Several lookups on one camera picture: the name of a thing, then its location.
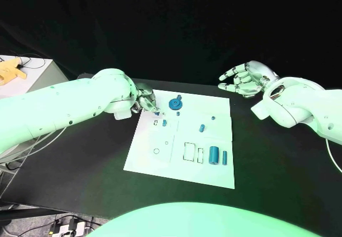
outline blue gear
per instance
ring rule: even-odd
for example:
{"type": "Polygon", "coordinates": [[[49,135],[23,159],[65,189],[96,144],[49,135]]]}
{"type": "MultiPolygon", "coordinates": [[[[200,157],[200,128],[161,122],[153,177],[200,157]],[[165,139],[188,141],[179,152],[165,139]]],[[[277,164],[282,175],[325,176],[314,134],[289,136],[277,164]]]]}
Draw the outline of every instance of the blue gear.
{"type": "Polygon", "coordinates": [[[182,106],[184,106],[184,103],[182,103],[182,101],[179,99],[172,99],[169,101],[169,108],[172,110],[179,110],[182,108],[182,106]]]}

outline floor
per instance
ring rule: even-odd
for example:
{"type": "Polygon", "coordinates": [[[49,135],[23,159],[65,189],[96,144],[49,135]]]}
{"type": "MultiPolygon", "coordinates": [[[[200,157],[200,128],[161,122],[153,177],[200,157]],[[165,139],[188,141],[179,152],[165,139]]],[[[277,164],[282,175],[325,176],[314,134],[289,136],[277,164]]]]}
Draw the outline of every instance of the floor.
{"type": "MultiPolygon", "coordinates": [[[[5,175],[0,174],[0,194],[3,193],[6,186],[10,182],[13,178],[12,174],[5,173],[5,175]]],[[[15,207],[15,209],[26,209],[26,208],[34,208],[25,205],[19,205],[18,207],[15,207]]],[[[6,226],[6,230],[13,234],[13,236],[21,235],[25,231],[28,231],[29,229],[45,225],[47,223],[52,222],[55,220],[55,218],[60,218],[65,215],[70,215],[73,213],[65,213],[65,214],[60,214],[60,215],[51,215],[51,216],[41,216],[41,217],[32,217],[32,218],[26,218],[26,219],[18,219],[13,220],[12,223],[6,226]]],[[[84,215],[77,215],[80,216],[83,219],[90,220],[91,221],[91,216],[84,216],[84,215]]],[[[62,224],[68,224],[68,220],[71,219],[71,217],[65,217],[62,219],[62,224]]],[[[104,224],[109,220],[101,219],[101,218],[94,218],[94,222],[104,224]]],[[[31,232],[28,232],[23,237],[48,237],[48,232],[49,232],[51,227],[42,227],[36,230],[32,230],[31,232]]],[[[5,233],[3,228],[0,227],[0,237],[8,237],[10,235],[8,235],[5,233]]]]}

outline blue object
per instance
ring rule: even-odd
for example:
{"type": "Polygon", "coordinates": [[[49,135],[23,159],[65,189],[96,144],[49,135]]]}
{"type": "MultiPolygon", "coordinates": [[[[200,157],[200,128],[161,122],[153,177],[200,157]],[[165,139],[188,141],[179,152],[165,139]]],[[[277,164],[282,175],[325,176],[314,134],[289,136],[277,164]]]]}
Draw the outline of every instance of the blue object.
{"type": "Polygon", "coordinates": [[[171,102],[169,102],[169,108],[172,110],[179,110],[184,106],[184,103],[179,99],[172,99],[171,102]]]}
{"type": "Polygon", "coordinates": [[[210,149],[210,164],[220,164],[220,148],[211,147],[210,149]]]}
{"type": "Polygon", "coordinates": [[[200,127],[200,131],[204,132],[204,130],[205,130],[205,125],[202,124],[200,127]]]}
{"type": "Polygon", "coordinates": [[[224,151],[224,161],[223,161],[223,165],[227,165],[227,151],[224,151]]]}

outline white cable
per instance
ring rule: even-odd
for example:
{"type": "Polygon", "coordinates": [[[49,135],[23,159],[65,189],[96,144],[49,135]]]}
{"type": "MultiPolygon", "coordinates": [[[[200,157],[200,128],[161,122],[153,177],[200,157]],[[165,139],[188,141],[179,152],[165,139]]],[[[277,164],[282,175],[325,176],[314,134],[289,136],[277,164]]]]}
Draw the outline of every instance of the white cable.
{"type": "Polygon", "coordinates": [[[332,158],[334,164],[335,164],[337,168],[339,169],[339,171],[341,171],[341,173],[342,173],[342,169],[339,168],[339,166],[338,166],[338,164],[337,164],[337,162],[335,162],[335,160],[334,160],[334,155],[332,155],[332,152],[331,152],[331,147],[329,147],[328,139],[326,139],[326,149],[328,149],[329,156],[331,156],[331,158],[332,158]]]}
{"type": "Polygon", "coordinates": [[[15,235],[15,234],[12,234],[12,233],[9,232],[9,230],[5,228],[5,226],[2,227],[2,229],[3,229],[3,232],[5,232],[9,236],[18,237],[18,235],[15,235]]]}
{"type": "Polygon", "coordinates": [[[13,154],[10,154],[10,155],[2,157],[0,160],[5,159],[5,158],[8,158],[8,157],[10,157],[10,156],[15,156],[15,155],[22,154],[26,150],[29,150],[32,147],[35,147],[54,133],[55,133],[55,131],[51,132],[51,133],[49,133],[38,142],[35,142],[35,144],[31,145],[25,150],[22,150],[22,151],[19,151],[19,152],[16,152],[16,153],[13,153],[13,154]]]}
{"type": "MultiPolygon", "coordinates": [[[[57,138],[62,135],[62,132],[65,131],[65,129],[67,129],[67,127],[65,127],[64,130],[61,131],[60,135],[52,139],[52,141],[51,141],[39,150],[36,150],[34,153],[31,153],[28,156],[31,156],[31,155],[34,155],[36,152],[39,152],[39,151],[57,140],[57,138]]],[[[26,158],[26,157],[19,157],[19,158],[13,159],[13,160],[9,161],[9,162],[13,162],[13,161],[16,161],[16,160],[19,160],[19,159],[23,159],[23,158],[26,158]]]]}

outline power strip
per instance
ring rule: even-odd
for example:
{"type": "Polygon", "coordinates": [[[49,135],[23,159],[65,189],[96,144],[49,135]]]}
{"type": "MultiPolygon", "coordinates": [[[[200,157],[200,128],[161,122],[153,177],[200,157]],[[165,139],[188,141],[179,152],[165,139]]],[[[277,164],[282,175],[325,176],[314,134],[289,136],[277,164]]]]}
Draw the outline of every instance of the power strip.
{"type": "MultiPolygon", "coordinates": [[[[84,228],[86,228],[86,222],[78,222],[77,223],[77,235],[75,235],[75,237],[84,235],[84,228]]],[[[60,233],[55,233],[52,235],[52,237],[61,237],[61,235],[67,232],[70,232],[70,225],[61,226],[60,233]]]]}

